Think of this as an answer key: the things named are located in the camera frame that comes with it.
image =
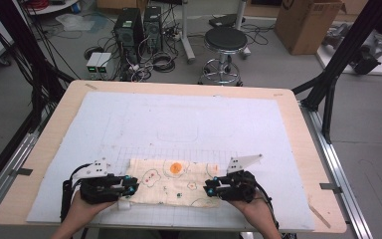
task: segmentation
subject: round stool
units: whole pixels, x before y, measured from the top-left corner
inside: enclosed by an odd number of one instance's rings
[[[237,86],[241,87],[240,70],[232,63],[231,55],[242,52],[247,42],[246,35],[234,28],[217,27],[209,30],[204,36],[204,44],[209,50],[219,53],[220,57],[204,65],[198,84],[202,85],[203,79],[222,85],[237,81]]]

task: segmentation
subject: desk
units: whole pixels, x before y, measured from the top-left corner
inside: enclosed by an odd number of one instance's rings
[[[328,179],[297,101],[290,90],[94,81],[71,83],[23,166],[33,169],[32,174],[18,175],[1,203],[0,225],[32,225],[26,222],[26,218],[39,191],[43,175],[76,116],[84,96],[91,91],[181,96],[219,95],[277,101],[308,198],[315,232],[342,233],[346,230],[333,192],[320,189],[319,183],[328,182]]]

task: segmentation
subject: beige fabric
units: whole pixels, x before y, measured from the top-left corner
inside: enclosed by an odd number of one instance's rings
[[[220,200],[208,197],[203,186],[218,175],[219,166],[184,160],[132,159],[126,175],[138,178],[139,187],[126,200],[136,203],[217,207]]]

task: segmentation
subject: human hand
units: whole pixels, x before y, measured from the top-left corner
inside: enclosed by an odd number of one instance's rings
[[[271,210],[263,199],[262,193],[256,190],[256,195],[250,203],[246,201],[228,201],[244,214],[247,221],[254,226],[265,239],[280,239]]]
[[[77,231],[89,224],[99,212],[110,207],[115,202],[88,204],[82,200],[80,192],[77,191],[67,217],[52,236],[52,239],[71,238]]]

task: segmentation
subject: orange sticker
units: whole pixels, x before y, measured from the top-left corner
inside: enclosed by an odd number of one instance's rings
[[[175,162],[173,163],[171,166],[170,166],[170,171],[173,173],[173,174],[177,174],[181,171],[182,169],[182,165],[181,163],[179,162]]]

